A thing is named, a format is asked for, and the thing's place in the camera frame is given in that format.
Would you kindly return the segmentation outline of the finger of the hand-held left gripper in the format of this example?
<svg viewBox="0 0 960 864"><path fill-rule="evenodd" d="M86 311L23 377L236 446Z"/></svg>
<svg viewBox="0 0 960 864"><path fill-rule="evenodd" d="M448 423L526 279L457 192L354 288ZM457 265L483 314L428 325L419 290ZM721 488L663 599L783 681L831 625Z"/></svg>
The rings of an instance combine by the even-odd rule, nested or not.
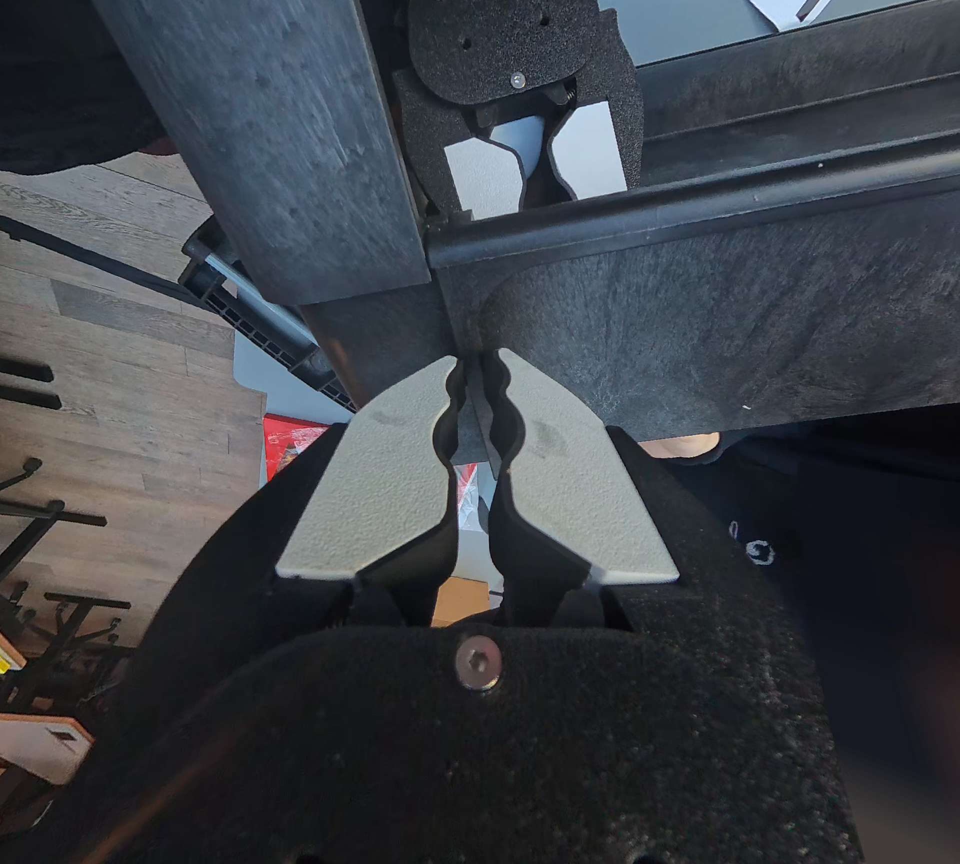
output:
<svg viewBox="0 0 960 864"><path fill-rule="evenodd" d="M548 138L546 150L554 177L571 199L605 197L628 190L607 104L570 110Z"/></svg>
<svg viewBox="0 0 960 864"><path fill-rule="evenodd" d="M526 191L521 156L513 149L482 138L443 149L461 211L473 220L518 213Z"/></svg>

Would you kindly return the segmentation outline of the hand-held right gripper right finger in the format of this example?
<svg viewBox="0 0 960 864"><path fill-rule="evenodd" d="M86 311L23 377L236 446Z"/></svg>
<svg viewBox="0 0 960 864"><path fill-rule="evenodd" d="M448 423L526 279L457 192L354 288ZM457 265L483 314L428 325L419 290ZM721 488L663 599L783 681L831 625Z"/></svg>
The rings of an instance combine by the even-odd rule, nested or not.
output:
<svg viewBox="0 0 960 864"><path fill-rule="evenodd" d="M510 349L486 354L500 458L488 547L509 626L602 626L603 591L680 571L600 417Z"/></svg>

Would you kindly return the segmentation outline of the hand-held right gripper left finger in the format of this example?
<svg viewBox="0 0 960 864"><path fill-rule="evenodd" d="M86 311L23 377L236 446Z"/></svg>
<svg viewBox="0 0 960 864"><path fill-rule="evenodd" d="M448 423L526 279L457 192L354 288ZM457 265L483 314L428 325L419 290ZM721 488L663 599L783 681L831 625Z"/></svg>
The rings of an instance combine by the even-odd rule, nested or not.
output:
<svg viewBox="0 0 960 864"><path fill-rule="evenodd" d="M282 580L390 593L405 621L432 623L459 555L460 362L447 355L354 414L278 559Z"/></svg>

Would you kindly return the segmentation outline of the dark grey plastic crate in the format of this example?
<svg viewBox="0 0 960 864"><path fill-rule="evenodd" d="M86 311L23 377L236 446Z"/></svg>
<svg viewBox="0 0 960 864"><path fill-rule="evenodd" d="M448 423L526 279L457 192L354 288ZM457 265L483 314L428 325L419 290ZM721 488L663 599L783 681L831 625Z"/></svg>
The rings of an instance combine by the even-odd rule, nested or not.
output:
<svg viewBox="0 0 960 864"><path fill-rule="evenodd" d="M359 0L91 0L258 291L354 401L508 348L634 438L958 403L958 0L635 70L640 185L426 208Z"/></svg>

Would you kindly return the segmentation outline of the red plastic package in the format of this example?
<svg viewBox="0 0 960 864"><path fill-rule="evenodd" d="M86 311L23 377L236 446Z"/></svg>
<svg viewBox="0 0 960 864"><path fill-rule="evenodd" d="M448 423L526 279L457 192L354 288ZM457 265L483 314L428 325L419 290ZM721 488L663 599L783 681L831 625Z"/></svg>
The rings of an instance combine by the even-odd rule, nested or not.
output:
<svg viewBox="0 0 960 864"><path fill-rule="evenodd" d="M273 476L292 462L303 450L321 437L331 425L278 414L265 414L262 420L265 478ZM477 489L477 464L458 465L457 503L460 508L468 490Z"/></svg>

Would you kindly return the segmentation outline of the cardboard box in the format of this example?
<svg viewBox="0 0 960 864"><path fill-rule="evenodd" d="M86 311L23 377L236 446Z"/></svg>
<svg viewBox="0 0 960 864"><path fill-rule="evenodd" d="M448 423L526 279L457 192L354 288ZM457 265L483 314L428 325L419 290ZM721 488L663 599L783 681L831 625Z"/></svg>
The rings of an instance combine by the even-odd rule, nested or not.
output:
<svg viewBox="0 0 960 864"><path fill-rule="evenodd" d="M438 589L431 627L444 628L491 609L489 583L450 577Z"/></svg>

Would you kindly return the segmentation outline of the pale grey board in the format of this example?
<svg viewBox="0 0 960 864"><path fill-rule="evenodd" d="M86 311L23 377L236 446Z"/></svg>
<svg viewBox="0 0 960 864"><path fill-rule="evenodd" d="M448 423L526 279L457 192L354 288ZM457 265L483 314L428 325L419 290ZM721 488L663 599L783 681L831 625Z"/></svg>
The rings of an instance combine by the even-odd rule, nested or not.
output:
<svg viewBox="0 0 960 864"><path fill-rule="evenodd" d="M266 414L319 424L346 423L353 415L327 395L294 377L239 331L234 331L232 370L239 385L266 395Z"/></svg>

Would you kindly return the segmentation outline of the black rack with metal rod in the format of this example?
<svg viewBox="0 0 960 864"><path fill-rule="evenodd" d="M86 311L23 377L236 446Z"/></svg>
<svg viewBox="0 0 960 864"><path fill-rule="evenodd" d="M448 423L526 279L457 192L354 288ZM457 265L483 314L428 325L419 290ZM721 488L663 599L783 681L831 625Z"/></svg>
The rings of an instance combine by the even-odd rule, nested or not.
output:
<svg viewBox="0 0 960 864"><path fill-rule="evenodd" d="M307 387L355 412L304 320L292 309L262 297L215 217L194 231L182 253L188 265L178 283L186 292Z"/></svg>

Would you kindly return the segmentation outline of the black metal stand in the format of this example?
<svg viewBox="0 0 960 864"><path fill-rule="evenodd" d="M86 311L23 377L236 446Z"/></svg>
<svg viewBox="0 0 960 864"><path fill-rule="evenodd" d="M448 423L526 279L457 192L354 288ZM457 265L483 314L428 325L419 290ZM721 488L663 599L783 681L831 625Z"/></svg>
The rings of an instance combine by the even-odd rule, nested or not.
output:
<svg viewBox="0 0 960 864"><path fill-rule="evenodd" d="M27 583L2 596L3 713L74 716L96 709L126 676L135 650L118 629L127 602L47 592L54 622L43 626L21 599Z"/></svg>
<svg viewBox="0 0 960 864"><path fill-rule="evenodd" d="M108 525L102 515L66 510L62 500L51 500L44 506L1 499L1 516L28 520L27 525L1 552L1 581L18 567L34 547L56 524L68 523L103 528Z"/></svg>

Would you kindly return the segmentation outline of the thin black rod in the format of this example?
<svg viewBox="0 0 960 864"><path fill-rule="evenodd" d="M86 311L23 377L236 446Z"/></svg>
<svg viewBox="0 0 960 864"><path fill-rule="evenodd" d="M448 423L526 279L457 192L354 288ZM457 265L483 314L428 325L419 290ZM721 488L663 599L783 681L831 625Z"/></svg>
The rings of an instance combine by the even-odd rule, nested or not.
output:
<svg viewBox="0 0 960 864"><path fill-rule="evenodd" d="M132 283L143 289L173 298L174 300L200 306L198 300L182 285L131 265L77 246L59 237L47 234L23 222L1 216L1 230L12 240L47 249L94 270L99 270Z"/></svg>

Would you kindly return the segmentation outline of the wood-edged white board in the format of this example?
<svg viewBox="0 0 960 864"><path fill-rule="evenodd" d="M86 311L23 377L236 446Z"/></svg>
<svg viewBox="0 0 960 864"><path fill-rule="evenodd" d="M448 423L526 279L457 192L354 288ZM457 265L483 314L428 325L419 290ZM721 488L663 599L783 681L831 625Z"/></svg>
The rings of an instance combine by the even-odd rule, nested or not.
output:
<svg viewBox="0 0 960 864"><path fill-rule="evenodd" d="M64 786L87 757L94 737L66 716L1 714L1 758L54 786Z"/></svg>

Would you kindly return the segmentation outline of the dark cloth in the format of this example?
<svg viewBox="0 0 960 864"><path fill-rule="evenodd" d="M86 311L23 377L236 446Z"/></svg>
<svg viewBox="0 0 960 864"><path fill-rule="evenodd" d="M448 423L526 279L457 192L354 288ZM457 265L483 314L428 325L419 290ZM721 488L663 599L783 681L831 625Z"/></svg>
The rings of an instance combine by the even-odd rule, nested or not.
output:
<svg viewBox="0 0 960 864"><path fill-rule="evenodd" d="M90 0L1 0L1 169L177 153Z"/></svg>

